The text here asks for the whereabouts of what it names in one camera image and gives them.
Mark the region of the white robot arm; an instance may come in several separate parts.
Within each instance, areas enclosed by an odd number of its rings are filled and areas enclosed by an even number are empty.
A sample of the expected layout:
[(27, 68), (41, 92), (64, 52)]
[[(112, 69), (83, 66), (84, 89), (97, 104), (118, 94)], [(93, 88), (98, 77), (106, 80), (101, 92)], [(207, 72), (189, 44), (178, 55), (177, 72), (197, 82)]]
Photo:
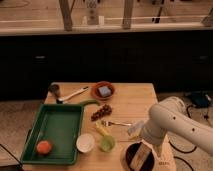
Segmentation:
[(153, 104), (140, 133), (142, 139), (160, 146), (166, 134), (173, 132), (213, 156), (213, 128), (186, 117), (185, 111), (184, 102), (175, 96)]

